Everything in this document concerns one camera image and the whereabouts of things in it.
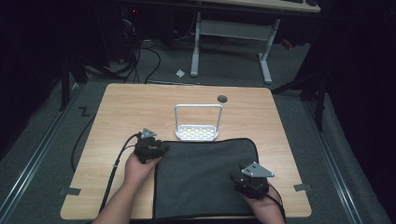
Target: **white desk frame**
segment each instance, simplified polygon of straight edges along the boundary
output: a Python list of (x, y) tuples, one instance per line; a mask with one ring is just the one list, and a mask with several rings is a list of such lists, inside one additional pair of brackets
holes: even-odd
[(191, 76), (198, 76), (200, 35), (217, 35), (267, 41), (263, 53), (259, 53), (259, 61), (262, 66), (262, 75), (264, 76), (265, 83), (271, 84), (272, 79), (268, 69), (267, 57), (274, 42), (279, 23), (280, 19), (275, 20), (272, 26), (201, 20), (201, 13), (198, 12), (195, 28), (195, 46), (192, 53)]

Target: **wrist-mounted device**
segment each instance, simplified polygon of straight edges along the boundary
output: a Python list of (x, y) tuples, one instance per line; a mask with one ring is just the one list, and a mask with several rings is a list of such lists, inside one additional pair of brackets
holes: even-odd
[(155, 140), (157, 134), (149, 129), (143, 129), (142, 133), (137, 135), (137, 143), (134, 145), (134, 154), (140, 162), (146, 164), (153, 159), (162, 157), (168, 146), (163, 146), (161, 140)]
[(253, 162), (246, 167), (239, 167), (241, 173), (236, 175), (230, 174), (233, 187), (250, 199), (262, 199), (269, 190), (267, 177), (273, 177), (275, 175), (260, 166), (257, 162)]

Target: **white perforated basket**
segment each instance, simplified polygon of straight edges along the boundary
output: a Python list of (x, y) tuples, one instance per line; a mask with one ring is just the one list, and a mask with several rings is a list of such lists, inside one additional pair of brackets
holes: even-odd
[[(177, 110), (181, 107), (218, 107), (219, 116), (217, 126), (200, 125), (200, 124), (184, 124), (178, 125)], [(222, 105), (176, 105), (175, 119), (176, 119), (176, 136), (181, 141), (214, 141), (219, 135), (219, 123), (222, 112)]]

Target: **black fabric pad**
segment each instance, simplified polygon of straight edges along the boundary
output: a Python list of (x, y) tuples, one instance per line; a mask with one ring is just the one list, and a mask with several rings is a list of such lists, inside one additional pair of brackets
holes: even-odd
[(154, 218), (253, 216), (230, 178), (239, 165), (259, 162), (250, 139), (163, 144), (169, 150), (156, 169)]

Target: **person's left hand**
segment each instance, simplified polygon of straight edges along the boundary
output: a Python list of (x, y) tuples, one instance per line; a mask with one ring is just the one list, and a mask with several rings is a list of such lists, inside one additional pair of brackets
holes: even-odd
[(147, 164), (139, 161), (134, 153), (131, 153), (125, 162), (125, 174), (123, 185), (140, 187), (140, 185), (148, 178), (149, 173), (155, 165), (161, 160), (157, 158)]

